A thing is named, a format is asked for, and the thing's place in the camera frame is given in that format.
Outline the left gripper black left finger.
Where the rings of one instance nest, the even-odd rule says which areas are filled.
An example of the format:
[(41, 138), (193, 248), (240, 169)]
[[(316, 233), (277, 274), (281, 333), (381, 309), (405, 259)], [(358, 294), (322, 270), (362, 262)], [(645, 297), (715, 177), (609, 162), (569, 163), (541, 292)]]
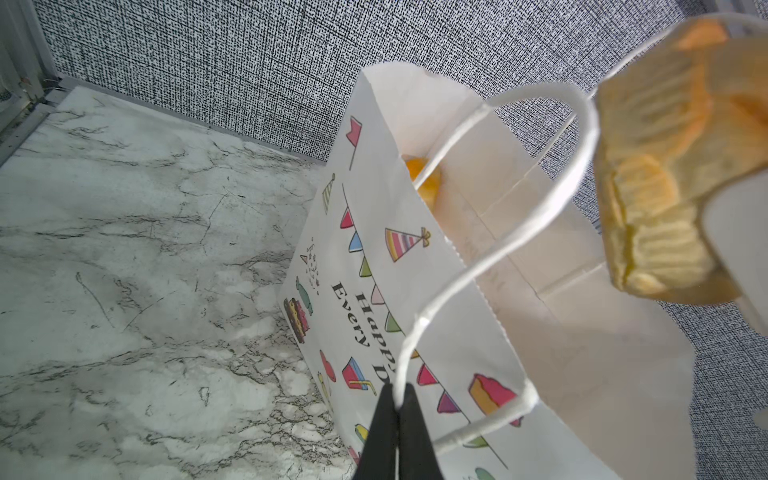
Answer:
[(379, 396), (353, 480), (396, 479), (398, 433), (399, 417), (393, 388), (387, 383)]

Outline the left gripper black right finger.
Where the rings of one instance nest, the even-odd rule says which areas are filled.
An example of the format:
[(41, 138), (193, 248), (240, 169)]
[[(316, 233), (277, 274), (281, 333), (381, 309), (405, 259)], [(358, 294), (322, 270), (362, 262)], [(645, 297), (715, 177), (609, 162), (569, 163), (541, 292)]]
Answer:
[(398, 422), (398, 478), (443, 480), (418, 397), (411, 384), (405, 387)]

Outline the white printed paper bag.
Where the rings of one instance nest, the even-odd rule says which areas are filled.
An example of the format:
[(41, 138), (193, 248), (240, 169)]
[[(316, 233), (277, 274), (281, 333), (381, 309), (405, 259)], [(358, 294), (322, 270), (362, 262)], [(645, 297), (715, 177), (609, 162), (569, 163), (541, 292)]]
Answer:
[(696, 476), (693, 346), (607, 268), (598, 87), (360, 71), (278, 294), (355, 470), (391, 383), (444, 479)]

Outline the steel tongs white tips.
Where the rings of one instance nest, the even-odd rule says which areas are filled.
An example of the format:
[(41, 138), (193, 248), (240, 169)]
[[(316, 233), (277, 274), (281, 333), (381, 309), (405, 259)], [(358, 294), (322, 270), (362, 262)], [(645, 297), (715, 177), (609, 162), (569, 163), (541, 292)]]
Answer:
[(761, 171), (722, 189), (706, 203), (707, 239), (740, 296), (745, 321), (767, 335), (767, 173)]

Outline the knotted fake bread roll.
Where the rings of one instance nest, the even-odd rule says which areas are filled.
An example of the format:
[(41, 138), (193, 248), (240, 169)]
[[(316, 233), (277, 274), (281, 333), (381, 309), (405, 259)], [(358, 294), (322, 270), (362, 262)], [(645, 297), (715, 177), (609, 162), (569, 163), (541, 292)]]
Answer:
[(767, 167), (767, 35), (690, 19), (596, 93), (593, 166), (607, 268), (630, 295), (736, 299), (702, 227), (706, 203)]

